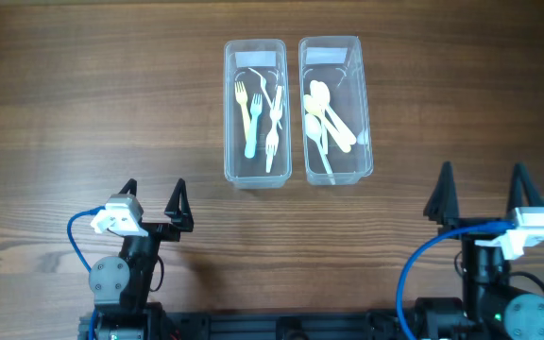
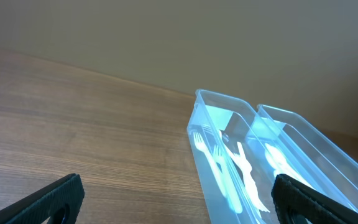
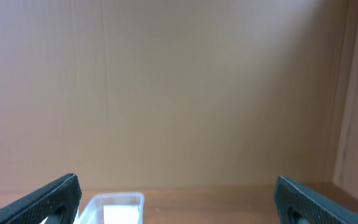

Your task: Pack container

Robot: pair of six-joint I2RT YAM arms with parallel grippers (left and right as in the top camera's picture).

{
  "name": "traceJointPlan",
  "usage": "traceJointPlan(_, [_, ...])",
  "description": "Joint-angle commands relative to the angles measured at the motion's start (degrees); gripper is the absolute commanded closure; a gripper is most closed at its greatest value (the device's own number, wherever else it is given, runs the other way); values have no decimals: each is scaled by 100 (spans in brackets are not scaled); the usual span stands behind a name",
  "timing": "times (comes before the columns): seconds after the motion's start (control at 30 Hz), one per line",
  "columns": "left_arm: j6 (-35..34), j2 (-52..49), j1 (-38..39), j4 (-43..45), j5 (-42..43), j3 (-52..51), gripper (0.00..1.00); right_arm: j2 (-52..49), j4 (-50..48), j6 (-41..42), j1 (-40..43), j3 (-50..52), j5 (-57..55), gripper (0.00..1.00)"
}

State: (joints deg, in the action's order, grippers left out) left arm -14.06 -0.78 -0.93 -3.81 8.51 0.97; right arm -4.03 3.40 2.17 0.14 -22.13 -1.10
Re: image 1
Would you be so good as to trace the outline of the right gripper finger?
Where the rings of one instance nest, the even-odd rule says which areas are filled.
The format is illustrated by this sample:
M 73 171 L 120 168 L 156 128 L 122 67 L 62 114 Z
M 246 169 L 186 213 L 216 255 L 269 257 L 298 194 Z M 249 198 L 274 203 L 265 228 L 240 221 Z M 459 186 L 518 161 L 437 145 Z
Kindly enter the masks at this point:
M 434 190 L 423 210 L 423 215 L 438 225 L 454 225 L 459 219 L 459 205 L 452 165 L 442 164 Z
M 515 208 L 521 207 L 544 207 L 544 198 L 531 180 L 526 166 L 518 162 L 514 166 L 510 180 L 506 211 L 510 213 Z

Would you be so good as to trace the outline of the light blue plastic fork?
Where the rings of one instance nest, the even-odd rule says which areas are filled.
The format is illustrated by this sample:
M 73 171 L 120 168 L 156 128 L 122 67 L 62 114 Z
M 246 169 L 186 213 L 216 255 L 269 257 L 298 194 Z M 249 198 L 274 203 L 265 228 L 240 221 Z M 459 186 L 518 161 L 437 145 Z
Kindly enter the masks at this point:
M 263 96 L 260 93 L 255 93 L 252 97 L 249 112 L 251 114 L 248 135 L 246 138 L 246 146 L 244 155 L 248 159 L 255 156 L 257 143 L 257 126 L 263 108 Z

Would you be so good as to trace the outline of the white fork top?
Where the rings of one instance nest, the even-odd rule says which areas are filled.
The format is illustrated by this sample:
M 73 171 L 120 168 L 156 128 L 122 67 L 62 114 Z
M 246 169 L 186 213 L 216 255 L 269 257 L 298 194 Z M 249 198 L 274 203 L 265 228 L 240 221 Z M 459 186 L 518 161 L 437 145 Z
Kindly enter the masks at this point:
M 270 112 L 270 119 L 271 119 L 272 125 L 271 125 L 271 129 L 266 135 L 266 140 L 265 140 L 265 154 L 266 154 L 265 171 L 267 173 L 271 172 L 273 158 L 276 155 L 276 152 L 278 150 L 279 134 L 277 131 L 277 127 L 281 117 L 282 117 L 282 113 L 280 109 L 273 109 Z

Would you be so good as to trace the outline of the yellow plastic fork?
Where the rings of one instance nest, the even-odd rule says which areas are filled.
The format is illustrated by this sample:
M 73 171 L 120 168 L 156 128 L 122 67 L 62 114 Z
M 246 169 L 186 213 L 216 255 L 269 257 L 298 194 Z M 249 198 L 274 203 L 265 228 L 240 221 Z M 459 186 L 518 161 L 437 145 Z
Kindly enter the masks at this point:
M 247 89 L 243 81 L 236 81 L 234 83 L 234 92 L 235 92 L 235 100 L 239 104 L 239 107 L 241 109 L 244 134 L 245 134 L 245 139 L 247 139 L 248 133 L 249 133 L 249 126 L 250 126 L 250 115 L 247 110 L 247 101 L 248 101 Z

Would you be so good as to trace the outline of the bent white plastic fork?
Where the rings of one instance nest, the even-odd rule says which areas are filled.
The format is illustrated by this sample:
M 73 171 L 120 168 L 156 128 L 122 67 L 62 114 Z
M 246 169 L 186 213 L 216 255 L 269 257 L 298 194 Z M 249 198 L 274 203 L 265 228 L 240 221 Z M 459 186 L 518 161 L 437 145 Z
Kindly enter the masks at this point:
M 264 75 L 262 73 L 256 71 L 253 68 L 249 68 L 249 71 L 251 71 L 253 74 L 255 74 L 260 80 L 259 81 L 259 91 L 256 92 L 256 93 L 259 93 L 259 94 L 261 94 L 263 96 L 263 103 L 266 103 L 268 105 L 269 117 L 270 117 L 270 111 L 272 110 L 274 101 L 271 100 L 270 95 L 268 94 L 268 91 L 267 91 L 267 87 L 266 87 L 267 79 L 264 77 Z M 278 123 L 278 128 L 282 128 L 281 120 Z

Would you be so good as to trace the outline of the white thin spoon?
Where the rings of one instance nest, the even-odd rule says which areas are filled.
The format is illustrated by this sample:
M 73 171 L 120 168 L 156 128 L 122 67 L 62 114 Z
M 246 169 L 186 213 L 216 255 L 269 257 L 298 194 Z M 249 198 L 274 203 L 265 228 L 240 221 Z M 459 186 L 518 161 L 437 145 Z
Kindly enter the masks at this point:
M 305 115 L 304 122 L 305 122 L 305 133 L 307 137 L 313 140 L 317 146 L 322 164 L 327 172 L 327 178 L 330 181 L 331 185 L 335 185 L 336 182 L 335 182 L 334 174 L 332 172 L 330 163 L 327 159 L 327 156 L 323 150 L 323 146 L 321 143 L 322 129 L 321 129 L 320 122 L 313 114 L 310 114 L 310 113 L 307 113 Z

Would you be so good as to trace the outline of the yellow plastic spoon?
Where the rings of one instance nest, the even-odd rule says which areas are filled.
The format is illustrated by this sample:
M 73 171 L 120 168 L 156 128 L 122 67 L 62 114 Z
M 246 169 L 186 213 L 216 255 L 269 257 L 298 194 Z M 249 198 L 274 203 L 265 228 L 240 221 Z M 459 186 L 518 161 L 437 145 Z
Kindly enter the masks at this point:
M 313 114 L 315 117 L 318 118 L 317 116 L 318 111 L 316 110 L 317 106 L 315 105 L 313 98 L 309 94 L 305 94 L 303 96 L 303 101 L 304 101 L 305 110 L 308 113 Z M 325 114 L 325 118 L 323 119 L 323 123 L 327 128 L 328 142 L 329 142 L 329 136 L 332 136 L 332 138 L 335 140 L 335 143 L 339 146 L 341 151 L 344 153 L 349 153 L 351 151 L 351 145 L 349 145 L 344 140 L 344 138 L 340 135 L 336 127 L 326 118 L 326 114 Z

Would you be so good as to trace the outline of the white thick-handled spoon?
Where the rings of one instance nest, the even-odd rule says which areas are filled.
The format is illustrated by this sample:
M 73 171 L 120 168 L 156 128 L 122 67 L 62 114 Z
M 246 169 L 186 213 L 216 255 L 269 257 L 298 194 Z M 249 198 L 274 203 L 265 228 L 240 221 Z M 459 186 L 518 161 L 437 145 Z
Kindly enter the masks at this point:
M 332 122 L 334 123 L 334 126 L 336 127 L 340 135 L 344 138 L 344 140 L 349 145 L 355 145 L 355 135 L 351 132 L 348 126 L 344 123 L 344 121 L 339 117 L 339 115 L 330 105 L 331 95 L 328 86 L 322 81 L 312 80 L 310 83 L 310 91 L 311 96 L 314 98 L 322 111 L 329 114 Z

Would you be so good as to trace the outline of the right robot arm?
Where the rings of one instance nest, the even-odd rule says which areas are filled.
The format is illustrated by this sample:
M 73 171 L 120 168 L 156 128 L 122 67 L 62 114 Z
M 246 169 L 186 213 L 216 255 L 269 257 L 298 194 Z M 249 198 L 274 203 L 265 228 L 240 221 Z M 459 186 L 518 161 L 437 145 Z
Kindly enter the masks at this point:
M 515 165 L 503 217 L 463 217 L 459 213 L 452 166 L 444 162 L 424 208 L 438 226 L 403 267 L 396 312 L 409 339 L 544 339 L 544 282 L 526 273 L 540 294 L 513 286 L 511 263 L 527 247 L 544 242 L 544 198 L 526 167 Z M 444 240 L 460 242 L 461 297 L 420 297 L 406 311 L 403 290 L 410 269 L 428 249 Z

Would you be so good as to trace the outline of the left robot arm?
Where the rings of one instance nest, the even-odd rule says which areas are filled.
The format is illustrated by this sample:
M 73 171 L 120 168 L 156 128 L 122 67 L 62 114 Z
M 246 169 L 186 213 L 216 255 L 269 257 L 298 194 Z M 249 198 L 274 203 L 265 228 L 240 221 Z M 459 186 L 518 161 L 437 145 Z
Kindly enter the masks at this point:
M 148 296 L 156 266 L 163 266 L 161 243 L 177 242 L 191 232 L 194 218 L 186 183 L 179 179 L 164 209 L 167 222 L 145 222 L 137 200 L 137 181 L 130 179 L 99 210 L 91 226 L 123 238 L 116 256 L 97 261 L 89 273 L 93 312 L 81 320 L 79 339 L 180 339 L 179 328 L 159 302 Z

